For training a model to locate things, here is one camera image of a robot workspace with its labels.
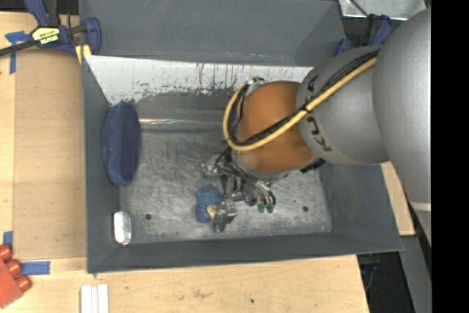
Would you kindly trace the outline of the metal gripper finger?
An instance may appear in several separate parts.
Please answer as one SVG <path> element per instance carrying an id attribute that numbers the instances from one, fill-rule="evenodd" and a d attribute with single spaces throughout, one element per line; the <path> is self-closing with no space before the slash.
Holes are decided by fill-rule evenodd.
<path id="1" fill-rule="evenodd" d="M 226 213 L 222 209 L 216 209 L 215 210 L 215 215 L 214 215 L 214 223 L 213 223 L 213 228 L 214 231 L 219 233 L 223 232 L 226 226 Z"/>
<path id="2" fill-rule="evenodd" d="M 224 202 L 224 222 L 230 224 L 237 217 L 236 204 L 233 201 Z"/>

